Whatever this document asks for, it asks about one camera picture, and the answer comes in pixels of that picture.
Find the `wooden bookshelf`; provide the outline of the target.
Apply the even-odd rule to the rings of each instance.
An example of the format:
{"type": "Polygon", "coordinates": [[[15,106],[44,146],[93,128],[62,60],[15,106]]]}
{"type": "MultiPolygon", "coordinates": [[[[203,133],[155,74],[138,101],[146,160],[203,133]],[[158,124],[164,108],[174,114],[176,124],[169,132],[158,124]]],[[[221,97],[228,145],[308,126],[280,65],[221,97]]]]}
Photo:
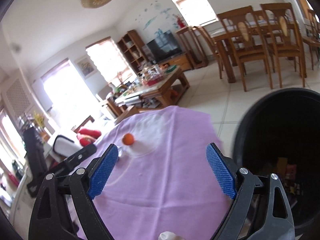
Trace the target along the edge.
{"type": "Polygon", "coordinates": [[[143,68],[143,63],[149,61],[143,47],[145,43],[136,30],[128,31],[118,42],[117,46],[129,63],[131,69],[137,74],[143,68]]]}

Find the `wooden dining chair far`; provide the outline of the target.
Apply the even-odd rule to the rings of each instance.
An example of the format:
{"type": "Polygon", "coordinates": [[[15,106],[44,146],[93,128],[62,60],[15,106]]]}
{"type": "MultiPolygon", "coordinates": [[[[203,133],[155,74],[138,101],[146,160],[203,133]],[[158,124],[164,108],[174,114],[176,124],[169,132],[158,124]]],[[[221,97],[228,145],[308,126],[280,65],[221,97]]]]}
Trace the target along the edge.
{"type": "Polygon", "coordinates": [[[305,87],[306,63],[302,35],[291,3],[264,3],[260,5],[266,21],[271,43],[267,49],[272,66],[278,73],[279,87],[282,88],[281,58],[292,58],[294,69],[299,71],[305,87]]]}

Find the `wooden coffee table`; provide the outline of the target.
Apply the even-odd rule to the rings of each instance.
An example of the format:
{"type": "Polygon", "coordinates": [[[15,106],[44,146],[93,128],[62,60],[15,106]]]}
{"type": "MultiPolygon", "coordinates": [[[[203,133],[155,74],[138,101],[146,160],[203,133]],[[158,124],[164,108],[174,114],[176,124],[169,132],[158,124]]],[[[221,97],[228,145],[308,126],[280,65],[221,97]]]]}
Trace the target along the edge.
{"type": "Polygon", "coordinates": [[[162,81],[152,86],[141,86],[132,93],[124,93],[114,103],[120,109],[137,107],[139,112],[159,110],[176,105],[190,85],[180,67],[176,67],[162,81]]]}

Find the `orange tangerine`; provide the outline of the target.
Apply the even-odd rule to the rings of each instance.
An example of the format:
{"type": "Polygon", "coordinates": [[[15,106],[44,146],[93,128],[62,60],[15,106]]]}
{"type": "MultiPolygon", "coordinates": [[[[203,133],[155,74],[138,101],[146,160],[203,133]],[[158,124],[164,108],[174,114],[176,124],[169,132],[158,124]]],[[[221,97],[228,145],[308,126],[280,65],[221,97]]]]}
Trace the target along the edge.
{"type": "Polygon", "coordinates": [[[135,142],[135,138],[131,133],[126,133],[125,135],[123,135],[122,137],[122,143],[126,146],[131,146],[133,145],[135,142]]]}

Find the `wooden dining table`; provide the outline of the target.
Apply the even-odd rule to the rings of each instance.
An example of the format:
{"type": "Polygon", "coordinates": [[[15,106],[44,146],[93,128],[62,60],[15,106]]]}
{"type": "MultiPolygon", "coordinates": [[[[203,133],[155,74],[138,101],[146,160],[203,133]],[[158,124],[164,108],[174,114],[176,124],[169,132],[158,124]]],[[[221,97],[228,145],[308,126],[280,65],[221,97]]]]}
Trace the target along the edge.
{"type": "Polygon", "coordinates": [[[227,16],[218,14],[223,25],[227,40],[239,67],[244,91],[247,90],[245,63],[262,60],[268,74],[270,87],[273,87],[271,72],[277,71],[279,85],[282,86],[280,61],[281,57],[299,59],[299,71],[302,85],[305,87],[305,56],[302,36],[296,21],[284,16],[278,20],[264,24],[258,20],[249,22],[245,15],[227,16]]]}

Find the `wooden dining chair near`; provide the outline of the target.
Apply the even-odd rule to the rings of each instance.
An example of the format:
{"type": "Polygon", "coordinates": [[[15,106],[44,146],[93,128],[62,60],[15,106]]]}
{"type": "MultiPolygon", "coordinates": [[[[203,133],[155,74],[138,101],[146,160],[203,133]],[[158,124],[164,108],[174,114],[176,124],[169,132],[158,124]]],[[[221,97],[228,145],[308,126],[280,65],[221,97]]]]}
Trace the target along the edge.
{"type": "Polygon", "coordinates": [[[247,91],[245,63],[262,60],[268,83],[273,88],[266,42],[252,6],[246,6],[217,14],[231,45],[240,70],[244,91],[247,91]]]}

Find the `red cushion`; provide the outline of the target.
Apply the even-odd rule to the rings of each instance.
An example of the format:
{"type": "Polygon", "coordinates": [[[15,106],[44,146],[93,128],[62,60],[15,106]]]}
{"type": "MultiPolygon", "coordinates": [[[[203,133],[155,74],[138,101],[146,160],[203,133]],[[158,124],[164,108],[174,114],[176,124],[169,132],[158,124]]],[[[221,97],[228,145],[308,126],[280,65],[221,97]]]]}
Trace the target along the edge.
{"type": "Polygon", "coordinates": [[[101,132],[99,130],[89,129],[89,128],[80,128],[78,131],[81,135],[87,135],[93,137],[94,139],[98,139],[101,136],[101,132]]]}
{"type": "Polygon", "coordinates": [[[89,144],[92,144],[96,141],[96,139],[90,135],[85,135],[85,134],[77,134],[77,139],[80,142],[80,145],[82,147],[85,147],[89,144]]]}

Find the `purple tablecloth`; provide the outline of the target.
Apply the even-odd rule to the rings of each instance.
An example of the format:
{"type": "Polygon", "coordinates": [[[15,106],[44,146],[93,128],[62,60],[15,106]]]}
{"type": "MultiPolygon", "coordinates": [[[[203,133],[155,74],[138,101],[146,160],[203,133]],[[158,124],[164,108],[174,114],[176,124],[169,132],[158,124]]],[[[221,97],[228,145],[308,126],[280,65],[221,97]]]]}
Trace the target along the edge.
{"type": "Polygon", "coordinates": [[[206,159],[212,142],[221,145],[210,115],[178,106],[133,115],[100,137],[97,157],[110,144],[127,152],[93,201],[112,236],[210,239],[229,208],[206,159]],[[122,143],[126,133],[131,146],[122,143]]]}

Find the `tall wooden plant stand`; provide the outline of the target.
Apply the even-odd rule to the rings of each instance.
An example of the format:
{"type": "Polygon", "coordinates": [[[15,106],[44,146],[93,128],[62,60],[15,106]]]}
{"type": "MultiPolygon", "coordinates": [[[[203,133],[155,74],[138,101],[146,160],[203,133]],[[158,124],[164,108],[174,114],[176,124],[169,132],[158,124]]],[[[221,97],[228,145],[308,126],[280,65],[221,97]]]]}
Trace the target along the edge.
{"type": "Polygon", "coordinates": [[[191,66],[199,69],[208,66],[208,59],[195,30],[191,26],[186,26],[176,31],[178,38],[188,55],[191,66]]]}

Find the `small framed wall picture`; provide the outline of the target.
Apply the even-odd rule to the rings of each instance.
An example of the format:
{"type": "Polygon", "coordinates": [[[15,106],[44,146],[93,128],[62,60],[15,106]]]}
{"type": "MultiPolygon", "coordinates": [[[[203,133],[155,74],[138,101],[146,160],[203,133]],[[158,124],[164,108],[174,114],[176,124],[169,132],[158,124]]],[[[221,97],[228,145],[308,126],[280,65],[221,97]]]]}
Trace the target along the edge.
{"type": "Polygon", "coordinates": [[[83,56],[75,61],[76,66],[84,79],[91,77],[97,71],[94,63],[88,56],[83,56]]]}

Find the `black trash bin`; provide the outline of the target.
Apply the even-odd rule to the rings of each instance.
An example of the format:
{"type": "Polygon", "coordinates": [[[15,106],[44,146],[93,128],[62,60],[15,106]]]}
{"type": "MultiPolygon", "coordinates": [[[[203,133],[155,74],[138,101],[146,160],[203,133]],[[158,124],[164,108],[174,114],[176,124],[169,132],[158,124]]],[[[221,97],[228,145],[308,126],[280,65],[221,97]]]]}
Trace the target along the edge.
{"type": "Polygon", "coordinates": [[[236,132],[234,162],[255,175],[275,173],[286,192],[295,234],[319,239],[319,93],[281,89],[259,99],[236,132]]]}

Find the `black television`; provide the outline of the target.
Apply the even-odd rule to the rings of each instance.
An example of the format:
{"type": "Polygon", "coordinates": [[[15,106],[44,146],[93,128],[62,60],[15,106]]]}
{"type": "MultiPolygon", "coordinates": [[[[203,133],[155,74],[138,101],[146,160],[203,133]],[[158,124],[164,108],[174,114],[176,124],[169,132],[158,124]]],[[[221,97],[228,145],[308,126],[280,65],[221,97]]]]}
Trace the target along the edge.
{"type": "Polygon", "coordinates": [[[156,38],[147,43],[146,46],[151,51],[153,60],[156,62],[161,62],[182,53],[178,41],[170,30],[166,32],[157,31],[156,38]]]}

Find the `wooden dining chair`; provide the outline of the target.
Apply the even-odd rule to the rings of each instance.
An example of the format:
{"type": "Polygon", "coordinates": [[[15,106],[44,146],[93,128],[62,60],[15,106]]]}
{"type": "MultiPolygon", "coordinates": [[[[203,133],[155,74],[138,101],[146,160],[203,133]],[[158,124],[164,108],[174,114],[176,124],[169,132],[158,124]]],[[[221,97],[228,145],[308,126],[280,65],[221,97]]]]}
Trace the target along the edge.
{"type": "Polygon", "coordinates": [[[306,63],[302,35],[291,3],[264,3],[260,5],[266,21],[271,43],[267,49],[272,66],[278,73],[279,87],[282,88],[281,58],[292,58],[294,69],[299,71],[305,87],[306,63]]]}
{"type": "Polygon", "coordinates": [[[252,6],[246,6],[217,14],[231,45],[240,70],[244,91],[247,91],[245,63],[262,60],[268,83],[273,88],[266,42],[252,6]]]}

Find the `wooden chair by doorway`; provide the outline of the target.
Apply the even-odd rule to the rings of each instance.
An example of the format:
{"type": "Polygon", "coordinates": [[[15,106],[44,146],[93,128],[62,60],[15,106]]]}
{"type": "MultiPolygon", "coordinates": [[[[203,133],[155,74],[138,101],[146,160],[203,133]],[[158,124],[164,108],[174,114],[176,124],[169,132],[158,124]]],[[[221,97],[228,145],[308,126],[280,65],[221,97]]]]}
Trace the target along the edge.
{"type": "Polygon", "coordinates": [[[309,46],[311,68],[314,70],[313,52],[316,53],[317,61],[319,61],[319,18],[312,9],[308,9],[307,16],[309,21],[305,24],[306,36],[303,36],[303,42],[309,46]]]}

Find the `wooden tv cabinet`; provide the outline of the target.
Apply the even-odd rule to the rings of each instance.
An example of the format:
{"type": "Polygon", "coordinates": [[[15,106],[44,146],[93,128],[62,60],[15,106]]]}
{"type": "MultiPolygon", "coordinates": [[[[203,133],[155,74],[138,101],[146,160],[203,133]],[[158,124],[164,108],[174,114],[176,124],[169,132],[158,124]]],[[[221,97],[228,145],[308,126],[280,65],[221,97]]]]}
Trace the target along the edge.
{"type": "Polygon", "coordinates": [[[181,54],[175,55],[169,59],[162,61],[161,64],[162,65],[167,64],[169,66],[177,65],[183,71],[188,71],[188,70],[194,69],[187,53],[181,53],[181,54]]]}

